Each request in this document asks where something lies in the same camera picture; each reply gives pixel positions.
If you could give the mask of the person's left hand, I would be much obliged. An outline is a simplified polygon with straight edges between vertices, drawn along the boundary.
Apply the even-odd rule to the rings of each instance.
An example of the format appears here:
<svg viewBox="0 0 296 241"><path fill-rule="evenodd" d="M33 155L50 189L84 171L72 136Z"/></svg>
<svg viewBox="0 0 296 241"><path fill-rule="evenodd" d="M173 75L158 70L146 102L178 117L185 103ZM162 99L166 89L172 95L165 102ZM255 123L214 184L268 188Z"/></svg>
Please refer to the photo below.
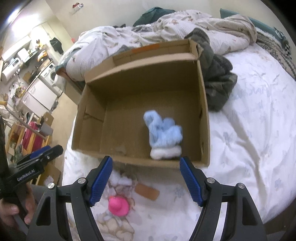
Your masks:
<svg viewBox="0 0 296 241"><path fill-rule="evenodd" d="M27 210L27 215L24 218L25 224L29 225L34 216L36 210L35 198L33 195L32 187L29 183L26 184L26 198L25 198L25 208ZM1 199L1 221L8 225L9 227L17 227L14 216L19 213L19 208L12 203L8 203Z"/></svg>

